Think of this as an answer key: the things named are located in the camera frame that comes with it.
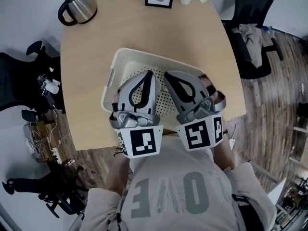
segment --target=cloth on chair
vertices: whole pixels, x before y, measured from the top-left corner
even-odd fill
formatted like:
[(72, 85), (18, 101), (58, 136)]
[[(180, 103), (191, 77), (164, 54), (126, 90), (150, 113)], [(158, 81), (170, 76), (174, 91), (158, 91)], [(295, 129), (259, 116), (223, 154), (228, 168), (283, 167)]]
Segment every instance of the cloth on chair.
[(241, 34), (248, 49), (251, 63), (256, 67), (262, 66), (262, 33), (256, 24), (240, 24), (238, 28), (232, 29), (233, 33)]

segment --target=wooden floor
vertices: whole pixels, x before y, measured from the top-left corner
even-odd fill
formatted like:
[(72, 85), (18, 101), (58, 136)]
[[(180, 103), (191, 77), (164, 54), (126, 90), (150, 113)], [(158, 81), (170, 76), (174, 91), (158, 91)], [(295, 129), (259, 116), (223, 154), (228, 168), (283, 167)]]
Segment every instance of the wooden floor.
[[(300, 159), (306, 136), (293, 131), (296, 120), (296, 99), (301, 83), (308, 87), (308, 64), (302, 56), (302, 48), (296, 38), (271, 31), (264, 34), (263, 45), (271, 45), (271, 37), (277, 39), (284, 61), (277, 53), (269, 52), (272, 74), (256, 80), (242, 80), (247, 114), (234, 119), (237, 130), (234, 152), (242, 161), (252, 160), (279, 179), (292, 177), (297, 172), (288, 156)], [(59, 128), (68, 158), (75, 159), (73, 167), (83, 166), (81, 183), (90, 187), (104, 187), (108, 168), (113, 161), (114, 148), (78, 151), (74, 149), (66, 115), (58, 115)], [(233, 123), (228, 130), (233, 131)], [(270, 189), (272, 184), (258, 175), (261, 185)]]

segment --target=gray t-shirt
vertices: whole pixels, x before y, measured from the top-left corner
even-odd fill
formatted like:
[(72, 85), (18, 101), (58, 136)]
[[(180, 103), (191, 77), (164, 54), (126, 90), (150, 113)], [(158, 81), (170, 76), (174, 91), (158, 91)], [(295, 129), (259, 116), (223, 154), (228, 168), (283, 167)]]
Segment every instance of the gray t-shirt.
[[(159, 155), (133, 163), (134, 178), (121, 209), (129, 231), (238, 230), (230, 181), (207, 151), (187, 152), (178, 137), (164, 136)], [(270, 230), (276, 209), (251, 165), (239, 165), (233, 173), (239, 192), (265, 212), (263, 225)], [(81, 230), (107, 230), (120, 200), (115, 192), (91, 189)]]

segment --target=black office chair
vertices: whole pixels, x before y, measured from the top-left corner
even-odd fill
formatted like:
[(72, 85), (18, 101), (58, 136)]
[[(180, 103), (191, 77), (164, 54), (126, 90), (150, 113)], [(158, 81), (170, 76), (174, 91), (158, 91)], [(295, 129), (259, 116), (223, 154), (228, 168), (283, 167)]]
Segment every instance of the black office chair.
[(256, 68), (251, 63), (251, 58), (242, 36), (239, 33), (234, 34), (231, 32), (231, 29), (239, 27), (240, 24), (257, 24), (257, 27), (261, 28), (273, 1), (274, 0), (235, 0), (234, 16), (231, 21), (224, 25), (234, 52), (240, 77), (243, 79), (256, 79), (271, 74), (267, 52), (276, 51), (279, 59), (283, 61), (282, 51), (276, 39), (272, 38), (273, 45), (262, 47), (262, 66)]
[(88, 191), (88, 189), (76, 185), (78, 172), (83, 168), (79, 167), (76, 175), (70, 178), (65, 174), (63, 166), (55, 162), (48, 162), (48, 166), (51, 172), (41, 179), (8, 179), (2, 185), (10, 195), (13, 195), (15, 191), (38, 193), (39, 199), (52, 204), (46, 204), (46, 206), (57, 218), (59, 216), (54, 210), (58, 205), (69, 215), (78, 214), (85, 208), (82, 201), (84, 197), (78, 193), (78, 190)]
[(60, 57), (51, 58), (45, 49), (45, 46), (42, 47), (42, 41), (29, 46), (27, 55), (34, 52), (38, 54), (33, 62), (19, 61), (0, 52), (0, 111), (13, 106), (25, 105), (30, 109), (35, 109), (38, 114), (42, 114), (47, 112), (54, 103), (57, 109), (64, 109), (61, 85), (56, 95), (50, 94), (48, 97), (41, 95), (38, 76), (47, 75), (49, 79), (54, 78), (61, 81)]

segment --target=black kettle handle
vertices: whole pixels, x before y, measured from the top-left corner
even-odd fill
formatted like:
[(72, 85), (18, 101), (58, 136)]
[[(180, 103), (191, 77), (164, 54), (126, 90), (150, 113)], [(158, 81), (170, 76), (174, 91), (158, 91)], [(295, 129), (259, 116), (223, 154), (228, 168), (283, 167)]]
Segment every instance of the black kettle handle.
[[(66, 10), (67, 13), (72, 17), (73, 21), (67, 22), (67, 21), (64, 19), (63, 13), (64, 13), (65, 10)], [(65, 25), (65, 26), (73, 26), (73, 25), (76, 25), (76, 24), (77, 24), (77, 20), (76, 20), (75, 17), (73, 16), (73, 14), (72, 14), (71, 10), (69, 9), (68, 4), (67, 4), (66, 1), (61, 5), (61, 7), (60, 7), (59, 10), (58, 10), (58, 19), (59, 19), (59, 21), (60, 21), (63, 25)]]

